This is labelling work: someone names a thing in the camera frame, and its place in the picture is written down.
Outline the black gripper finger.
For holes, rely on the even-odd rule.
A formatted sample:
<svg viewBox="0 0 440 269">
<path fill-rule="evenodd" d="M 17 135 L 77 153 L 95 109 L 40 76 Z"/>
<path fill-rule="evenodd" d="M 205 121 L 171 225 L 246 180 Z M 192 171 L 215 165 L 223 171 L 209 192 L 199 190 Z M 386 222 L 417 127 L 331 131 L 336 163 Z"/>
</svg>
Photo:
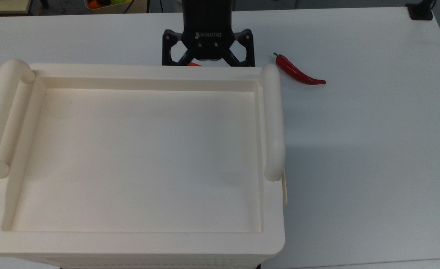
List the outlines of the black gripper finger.
<svg viewBox="0 0 440 269">
<path fill-rule="evenodd" d="M 179 42 L 184 45 L 185 52 L 179 60 L 174 61 L 171 55 L 172 48 Z M 187 66 L 194 59 L 200 61 L 201 48 L 199 36 L 192 29 L 186 29 L 183 33 L 167 29 L 162 36 L 162 65 Z"/>
<path fill-rule="evenodd" d="M 246 50 L 245 60 L 239 61 L 238 58 L 230 50 L 230 47 L 237 41 Z M 255 64 L 254 39 L 250 29 L 245 29 L 238 33 L 229 33 L 226 38 L 220 41 L 220 56 L 231 67 L 248 67 L 252 68 Z"/>
</svg>

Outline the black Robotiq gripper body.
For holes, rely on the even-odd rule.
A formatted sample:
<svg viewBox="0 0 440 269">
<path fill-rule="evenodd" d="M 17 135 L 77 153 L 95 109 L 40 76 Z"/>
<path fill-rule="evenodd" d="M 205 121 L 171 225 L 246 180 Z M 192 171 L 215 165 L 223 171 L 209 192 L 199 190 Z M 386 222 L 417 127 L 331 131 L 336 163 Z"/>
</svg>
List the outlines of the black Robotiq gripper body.
<svg viewBox="0 0 440 269">
<path fill-rule="evenodd" d="M 183 0 L 182 43 L 193 58 L 220 60 L 218 48 L 230 48 L 234 41 L 231 0 Z"/>
</svg>

